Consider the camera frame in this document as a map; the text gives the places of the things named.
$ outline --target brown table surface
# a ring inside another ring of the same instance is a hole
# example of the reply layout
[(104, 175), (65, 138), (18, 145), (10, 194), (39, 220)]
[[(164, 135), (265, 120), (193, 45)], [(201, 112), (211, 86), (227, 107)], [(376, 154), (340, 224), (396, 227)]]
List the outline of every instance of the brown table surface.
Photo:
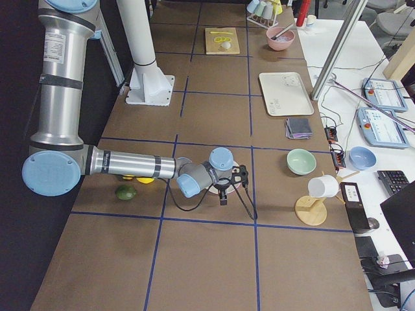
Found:
[[(150, 27), (159, 67), (176, 77), (171, 104), (133, 106), (120, 96), (99, 148), (201, 163), (225, 146), (249, 171), (258, 219), (235, 193), (227, 206), (208, 194), (186, 213), (162, 181), (130, 181), (138, 194), (124, 202), (114, 190), (128, 182), (87, 176), (32, 310), (372, 309), (344, 206), (327, 199), (318, 227), (294, 213), (310, 178), (335, 173), (316, 103), (309, 140), (287, 139), (285, 118), (266, 113), (259, 73), (295, 71), (311, 90), (301, 43), (275, 52), (245, 17), (245, 5), (159, 2)], [(291, 23), (291, 10), (278, 21)], [(236, 27), (241, 53), (205, 55), (206, 27)], [(314, 172), (287, 168), (294, 148), (315, 155)], [(185, 208), (201, 198), (171, 187)]]

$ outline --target cup rack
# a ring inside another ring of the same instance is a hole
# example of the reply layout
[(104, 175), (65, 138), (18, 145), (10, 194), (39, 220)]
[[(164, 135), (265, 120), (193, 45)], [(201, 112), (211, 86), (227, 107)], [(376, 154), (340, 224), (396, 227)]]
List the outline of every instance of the cup rack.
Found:
[(277, 15), (282, 13), (282, 6), (280, 0), (251, 0), (246, 10), (250, 13), (248, 21), (269, 29), (278, 25)]

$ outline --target wall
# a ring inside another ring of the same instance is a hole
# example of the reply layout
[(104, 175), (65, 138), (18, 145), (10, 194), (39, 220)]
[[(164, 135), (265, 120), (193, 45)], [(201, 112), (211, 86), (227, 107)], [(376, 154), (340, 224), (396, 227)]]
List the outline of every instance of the wall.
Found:
[[(101, 1), (101, 10), (126, 73), (132, 61), (115, 0)], [(44, 28), (37, 1), (2, 1), (0, 12), (0, 310), (24, 311), (42, 283), (80, 184), (66, 195), (47, 198), (21, 180), (28, 138), (37, 130), (39, 102), (34, 102)], [(99, 140), (117, 94), (100, 42), (89, 40), (79, 129), (85, 143)]]

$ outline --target white desk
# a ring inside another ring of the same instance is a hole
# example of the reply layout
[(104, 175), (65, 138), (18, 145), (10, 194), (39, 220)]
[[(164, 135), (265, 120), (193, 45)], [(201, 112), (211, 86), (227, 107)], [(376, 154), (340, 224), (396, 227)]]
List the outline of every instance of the white desk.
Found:
[[(342, 21), (318, 19), (313, 28), (298, 30), (313, 85), (320, 74), (321, 67), (323, 67), (324, 62), (327, 59), (341, 25)], [(336, 74), (337, 81), (341, 84), (349, 89), (358, 89), (361, 88), (363, 78), (368, 78), (372, 74), (375, 69), (375, 64), (383, 57), (384, 54), (368, 26), (365, 22), (359, 21), (353, 30), (352, 36), (346, 42), (333, 73)], [(387, 64), (388, 60), (384, 60), (374, 73), (373, 78), (385, 78), (383, 70)], [(363, 68), (368, 65), (374, 66), (364, 69), (337, 69), (337, 67)], [(346, 157), (348, 156), (347, 151), (352, 147), (365, 146), (373, 151), (377, 158), (377, 163), (373, 168), (347, 179), (349, 182), (358, 184), (367, 216), (376, 218), (379, 221), (380, 228), (370, 233), (375, 247), (381, 255), (399, 254), (406, 260), (405, 254), (402, 252), (402, 249), (382, 214), (380, 203), (385, 201), (388, 198), (388, 195), (381, 182), (377, 179), (376, 170), (402, 170), (409, 181), (415, 180), (415, 166), (410, 164), (413, 163), (413, 160), (415, 159), (415, 135), (406, 131), (406, 135), (410, 142), (410, 148), (404, 150), (368, 146), (360, 132), (356, 120), (353, 120), (356, 107), (359, 104), (359, 99), (353, 95), (347, 94), (344, 90), (335, 87), (332, 87), (327, 92), (328, 89), (329, 86), (324, 88), (318, 100), (319, 109), (324, 115), (333, 118), (337, 124), (340, 124), (338, 115), (328, 111), (324, 107), (341, 115), (341, 122), (343, 125), (340, 125), (337, 128), (337, 135), (339, 145), (346, 150)], [(403, 94), (404, 96), (407, 96), (405, 90), (403, 90)], [(415, 105), (411, 100), (407, 100), (407, 104), (409, 107), (408, 112), (399, 115), (415, 121)], [(355, 171), (351, 165), (347, 164), (346, 160), (346, 166), (348, 166), (348, 168), (340, 170), (340, 176), (347, 176)], [(414, 284), (415, 282), (407, 285), (409, 285), (409, 288), (414, 288)], [(370, 295), (374, 310), (397, 310), (397, 308), (383, 308), (379, 304), (375, 294)]]

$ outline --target red bottle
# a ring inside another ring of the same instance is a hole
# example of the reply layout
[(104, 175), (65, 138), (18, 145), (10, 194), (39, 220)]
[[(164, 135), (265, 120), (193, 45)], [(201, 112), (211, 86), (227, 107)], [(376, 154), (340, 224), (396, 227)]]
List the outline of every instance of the red bottle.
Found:
[(309, 7), (311, 4), (311, 0), (303, 0), (303, 3), (301, 4), (300, 13), (297, 17), (297, 27), (301, 27), (304, 23), (305, 16), (307, 15), (309, 11)]

